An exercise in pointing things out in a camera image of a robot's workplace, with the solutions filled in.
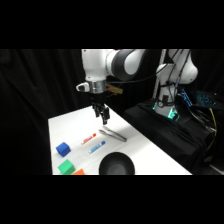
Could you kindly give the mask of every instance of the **marker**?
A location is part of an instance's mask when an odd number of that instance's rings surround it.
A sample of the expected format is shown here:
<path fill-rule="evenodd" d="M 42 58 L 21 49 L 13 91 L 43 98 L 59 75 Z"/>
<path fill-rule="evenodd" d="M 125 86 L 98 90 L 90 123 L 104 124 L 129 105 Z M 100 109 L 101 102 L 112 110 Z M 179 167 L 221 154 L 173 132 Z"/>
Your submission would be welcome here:
<path fill-rule="evenodd" d="M 81 145 L 84 145 L 86 142 L 90 141 L 94 137 L 96 137 L 96 134 L 93 134 L 92 136 L 89 136 L 88 138 L 86 138 L 85 140 L 83 140 L 83 142 L 81 143 Z"/>
<path fill-rule="evenodd" d="M 97 145 L 96 147 L 94 147 L 93 149 L 91 149 L 90 151 L 89 151 L 89 154 L 92 154 L 92 153 L 94 153 L 97 149 L 99 149 L 101 146 L 103 146 L 103 145 L 105 145 L 106 144 L 106 142 L 101 142 L 99 145 Z"/>

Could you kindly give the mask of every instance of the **dark bowl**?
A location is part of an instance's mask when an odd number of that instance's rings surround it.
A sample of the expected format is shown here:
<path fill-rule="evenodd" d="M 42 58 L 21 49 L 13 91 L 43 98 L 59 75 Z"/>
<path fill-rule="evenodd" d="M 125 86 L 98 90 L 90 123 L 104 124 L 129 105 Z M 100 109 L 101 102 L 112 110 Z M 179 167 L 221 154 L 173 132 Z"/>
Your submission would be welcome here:
<path fill-rule="evenodd" d="M 132 160 L 123 153 L 115 152 L 107 155 L 101 162 L 100 175 L 135 175 Z"/>

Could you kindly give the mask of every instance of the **tweezers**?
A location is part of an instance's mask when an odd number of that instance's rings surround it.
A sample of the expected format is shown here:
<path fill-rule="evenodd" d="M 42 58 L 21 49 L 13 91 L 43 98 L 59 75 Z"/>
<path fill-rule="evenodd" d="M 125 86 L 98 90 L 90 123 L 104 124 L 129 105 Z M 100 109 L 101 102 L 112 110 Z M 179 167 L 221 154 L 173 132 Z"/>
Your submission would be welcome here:
<path fill-rule="evenodd" d="M 117 140 L 120 140 L 122 142 L 127 142 L 127 139 L 125 137 L 123 137 L 122 135 L 119 135 L 118 133 L 110 130 L 108 127 L 103 126 L 103 129 L 105 129 L 108 132 L 111 132 L 112 134 L 108 134 L 107 132 L 103 131 L 103 130 L 99 130 L 101 134 L 115 138 Z"/>

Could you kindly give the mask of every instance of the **table surface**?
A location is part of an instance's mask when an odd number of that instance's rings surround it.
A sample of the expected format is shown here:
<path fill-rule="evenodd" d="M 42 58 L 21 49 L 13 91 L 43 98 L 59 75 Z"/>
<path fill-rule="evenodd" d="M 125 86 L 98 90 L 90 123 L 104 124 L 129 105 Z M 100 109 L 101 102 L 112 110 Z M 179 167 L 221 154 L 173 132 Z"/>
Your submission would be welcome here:
<path fill-rule="evenodd" d="M 54 175 L 61 175 L 58 166 L 67 159 L 74 164 L 76 171 L 83 169 L 86 175 L 98 175 L 102 159 L 112 152 L 128 155 L 135 165 L 136 175 L 191 175 L 111 109 L 110 116 L 107 127 L 126 137 L 126 143 L 99 133 L 103 126 L 102 119 L 95 117 L 92 107 L 49 119 Z M 97 134 L 95 138 L 81 145 L 85 138 L 94 133 Z M 106 145 L 90 155 L 89 150 L 102 141 Z M 63 142 L 71 149 L 65 158 L 56 150 Z"/>

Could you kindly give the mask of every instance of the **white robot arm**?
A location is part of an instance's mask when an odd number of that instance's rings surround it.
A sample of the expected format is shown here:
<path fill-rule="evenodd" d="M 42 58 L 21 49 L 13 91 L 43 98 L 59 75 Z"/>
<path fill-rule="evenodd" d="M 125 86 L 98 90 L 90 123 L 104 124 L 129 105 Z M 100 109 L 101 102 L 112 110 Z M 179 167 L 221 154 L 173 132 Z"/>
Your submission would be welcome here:
<path fill-rule="evenodd" d="M 160 80 L 160 96 L 155 111 L 163 116 L 169 116 L 175 109 L 176 96 L 173 85 L 189 84 L 197 78 L 198 70 L 193 65 L 189 49 L 182 49 L 175 55 L 176 49 L 169 50 L 169 56 L 174 64 L 161 65 L 157 72 Z M 121 81 L 133 79 L 141 67 L 147 49 L 82 49 L 82 60 L 86 72 L 86 82 L 77 86 L 81 92 L 89 92 L 96 116 L 103 118 L 107 124 L 110 118 L 109 109 L 104 106 L 107 76 L 114 76 Z"/>
<path fill-rule="evenodd" d="M 109 109 L 104 106 L 107 76 L 121 81 L 133 79 L 141 66 L 147 49 L 82 49 L 86 82 L 77 86 L 81 92 L 89 92 L 96 116 L 102 116 L 104 125 L 110 118 Z"/>

